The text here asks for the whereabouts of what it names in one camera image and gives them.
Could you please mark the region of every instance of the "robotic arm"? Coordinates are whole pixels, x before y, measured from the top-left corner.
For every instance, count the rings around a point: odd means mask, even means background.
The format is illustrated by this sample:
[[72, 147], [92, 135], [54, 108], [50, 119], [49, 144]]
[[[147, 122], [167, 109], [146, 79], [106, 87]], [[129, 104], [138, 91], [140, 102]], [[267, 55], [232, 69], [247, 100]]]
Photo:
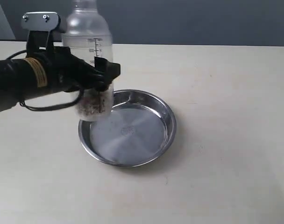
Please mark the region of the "robotic arm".
[[[22, 27], [29, 30], [26, 50], [0, 61], [0, 112], [19, 103], [32, 111], [54, 111], [77, 104], [86, 89], [106, 91], [120, 75], [119, 64], [95, 58], [95, 67], [71, 54], [68, 47], [55, 47], [53, 33], [64, 33], [65, 22], [57, 13], [26, 13]], [[26, 58], [12, 59], [21, 53]], [[58, 92], [79, 91], [73, 102], [49, 107], [27, 106], [25, 101]]]

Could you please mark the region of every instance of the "clear plastic bottle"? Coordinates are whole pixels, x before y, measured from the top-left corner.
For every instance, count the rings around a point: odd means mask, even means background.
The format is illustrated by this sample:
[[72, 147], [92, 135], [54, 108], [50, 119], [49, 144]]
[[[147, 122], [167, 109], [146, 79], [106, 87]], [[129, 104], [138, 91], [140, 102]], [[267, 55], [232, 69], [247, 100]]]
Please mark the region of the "clear plastic bottle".
[[[113, 61], [112, 35], [106, 20], [98, 13], [96, 0], [74, 0], [75, 8], [67, 19], [67, 32], [62, 35], [63, 45], [73, 55], [94, 66], [94, 57]], [[75, 106], [81, 120], [96, 121], [107, 117], [114, 103], [113, 84], [106, 92], [86, 90]]]

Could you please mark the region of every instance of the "table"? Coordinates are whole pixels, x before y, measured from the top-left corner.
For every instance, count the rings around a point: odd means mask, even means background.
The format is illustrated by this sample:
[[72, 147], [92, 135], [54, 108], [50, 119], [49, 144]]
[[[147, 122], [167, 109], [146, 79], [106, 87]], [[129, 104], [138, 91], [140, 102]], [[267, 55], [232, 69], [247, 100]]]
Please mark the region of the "table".
[[[0, 42], [0, 59], [24, 48]], [[284, 224], [284, 48], [114, 45], [114, 58], [116, 89], [174, 110], [172, 147], [114, 168], [83, 149], [72, 109], [16, 106], [0, 114], [0, 224]]]

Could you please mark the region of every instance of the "wire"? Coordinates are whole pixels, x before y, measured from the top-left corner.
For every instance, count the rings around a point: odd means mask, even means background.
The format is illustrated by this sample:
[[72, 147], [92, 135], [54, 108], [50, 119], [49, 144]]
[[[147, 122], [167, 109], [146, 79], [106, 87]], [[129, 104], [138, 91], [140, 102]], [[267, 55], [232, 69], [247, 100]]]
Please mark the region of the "wire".
[[27, 50], [18, 51], [18, 52], [16, 52], [16, 53], [14, 53], [13, 55], [9, 56], [8, 58], [6, 58], [6, 60], [10, 60], [10, 59], [12, 59], [12, 58], [14, 58], [14, 57], [16, 57], [16, 56], [18, 56], [18, 55], [24, 54], [24, 53], [26, 53], [26, 52], [27, 52]]
[[57, 104], [57, 105], [46, 106], [46, 107], [33, 107], [33, 106], [27, 106], [26, 103], [25, 103], [25, 100], [21, 100], [20, 105], [22, 107], [25, 107], [26, 109], [28, 109], [30, 111], [34, 111], [34, 112], [58, 111], [58, 110], [66, 109], [68, 107], [72, 107], [72, 106], [78, 104], [80, 102], [80, 100], [82, 99], [82, 97], [84, 95], [84, 88], [82, 88], [81, 86], [79, 86], [79, 88], [80, 88], [80, 90], [79, 90], [78, 97], [70, 103]]

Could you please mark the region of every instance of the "screw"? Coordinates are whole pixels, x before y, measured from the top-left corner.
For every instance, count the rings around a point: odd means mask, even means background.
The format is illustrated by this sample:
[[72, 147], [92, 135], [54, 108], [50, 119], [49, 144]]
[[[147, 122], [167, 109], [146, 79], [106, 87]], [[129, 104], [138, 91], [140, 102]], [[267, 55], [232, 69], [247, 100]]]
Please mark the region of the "screw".
[[43, 15], [43, 18], [46, 22], [50, 19], [50, 17], [48, 15]]
[[24, 19], [24, 21], [28, 20], [28, 16], [27, 15], [23, 15], [22, 18]]

